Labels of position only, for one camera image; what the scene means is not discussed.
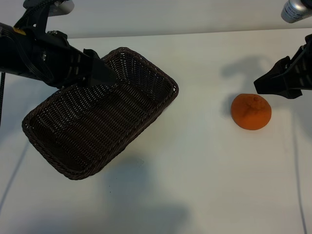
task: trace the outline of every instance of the brown wicker basket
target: brown wicker basket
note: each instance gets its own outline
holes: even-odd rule
[[[103,60],[117,73],[114,86],[59,90],[22,122],[32,145],[69,179],[103,169],[178,94],[172,78],[128,48]]]

